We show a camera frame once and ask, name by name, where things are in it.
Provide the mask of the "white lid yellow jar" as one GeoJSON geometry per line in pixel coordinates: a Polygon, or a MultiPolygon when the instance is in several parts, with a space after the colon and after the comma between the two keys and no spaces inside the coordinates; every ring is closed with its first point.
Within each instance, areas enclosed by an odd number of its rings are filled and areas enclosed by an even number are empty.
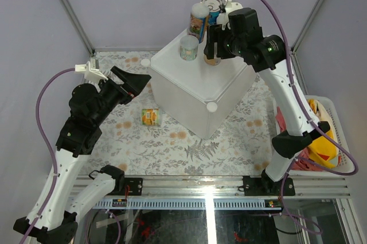
{"type": "Polygon", "coordinates": [[[213,55],[213,57],[204,55],[204,61],[211,66],[217,66],[221,63],[221,59],[216,57],[216,55],[213,55]]]}

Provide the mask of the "clear lid green jar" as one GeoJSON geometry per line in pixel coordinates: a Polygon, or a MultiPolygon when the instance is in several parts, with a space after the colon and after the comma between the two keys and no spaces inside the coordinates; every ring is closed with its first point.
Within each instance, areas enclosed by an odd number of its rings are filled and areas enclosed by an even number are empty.
{"type": "Polygon", "coordinates": [[[180,39],[180,57],[186,61],[195,60],[198,51],[198,39],[191,35],[183,36],[180,39]]]}

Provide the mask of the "white lid orange can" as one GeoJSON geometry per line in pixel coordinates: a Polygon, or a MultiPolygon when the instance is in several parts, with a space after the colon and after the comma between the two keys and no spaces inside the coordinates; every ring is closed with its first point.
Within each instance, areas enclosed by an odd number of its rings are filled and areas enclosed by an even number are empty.
{"type": "Polygon", "coordinates": [[[188,35],[194,36],[202,43],[208,23],[210,10],[202,2],[195,3],[190,12],[188,35]]]}

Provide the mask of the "blue soup can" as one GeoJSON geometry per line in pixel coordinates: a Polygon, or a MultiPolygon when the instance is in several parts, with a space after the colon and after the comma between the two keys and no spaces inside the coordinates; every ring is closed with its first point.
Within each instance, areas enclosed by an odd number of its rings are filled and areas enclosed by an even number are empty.
{"type": "Polygon", "coordinates": [[[221,11],[222,0],[201,0],[201,2],[209,8],[208,25],[215,25],[221,11]]]}

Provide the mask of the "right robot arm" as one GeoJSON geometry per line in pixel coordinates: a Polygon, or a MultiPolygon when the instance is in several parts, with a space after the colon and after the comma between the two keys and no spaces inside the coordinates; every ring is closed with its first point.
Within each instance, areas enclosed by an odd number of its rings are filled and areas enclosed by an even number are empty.
{"type": "Polygon", "coordinates": [[[268,195],[276,194],[293,159],[327,133],[329,123],[319,120],[298,87],[284,40],[274,34],[263,35],[254,9],[246,7],[219,14],[217,23],[207,29],[204,54],[208,59],[240,57],[270,87],[286,130],[272,139],[275,152],[263,173],[266,177],[261,187],[268,195]]]}

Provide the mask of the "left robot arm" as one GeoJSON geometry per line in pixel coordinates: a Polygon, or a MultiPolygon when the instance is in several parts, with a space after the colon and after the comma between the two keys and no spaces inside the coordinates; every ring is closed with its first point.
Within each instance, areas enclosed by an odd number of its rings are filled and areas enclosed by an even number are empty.
{"type": "Polygon", "coordinates": [[[111,72],[121,83],[93,70],[84,72],[88,82],[72,91],[70,116],[60,131],[56,148],[49,149],[52,168],[46,184],[33,209],[13,226],[23,235],[21,243],[27,237],[39,243],[69,243],[80,220],[99,200],[126,190],[124,171],[106,165],[73,202],[68,201],[81,168],[102,135],[100,125],[117,105],[129,104],[136,98],[151,79],[148,74],[129,73],[116,66],[111,72]]]}

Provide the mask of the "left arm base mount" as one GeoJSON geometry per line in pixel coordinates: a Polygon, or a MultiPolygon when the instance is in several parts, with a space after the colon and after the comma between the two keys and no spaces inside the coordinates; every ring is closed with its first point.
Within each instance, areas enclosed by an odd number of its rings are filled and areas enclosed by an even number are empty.
{"type": "Polygon", "coordinates": [[[141,177],[125,177],[107,196],[141,196],[143,190],[143,179],[141,177]]]}

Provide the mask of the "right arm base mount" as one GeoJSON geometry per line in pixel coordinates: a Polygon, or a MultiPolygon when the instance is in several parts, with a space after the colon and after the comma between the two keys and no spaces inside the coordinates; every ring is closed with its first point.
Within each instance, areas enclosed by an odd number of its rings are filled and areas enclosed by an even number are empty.
{"type": "Polygon", "coordinates": [[[243,184],[237,187],[237,190],[244,192],[245,196],[280,196],[280,191],[283,191],[283,196],[295,196],[295,187],[292,178],[286,178],[274,182],[263,171],[260,177],[243,176],[243,184]]]}

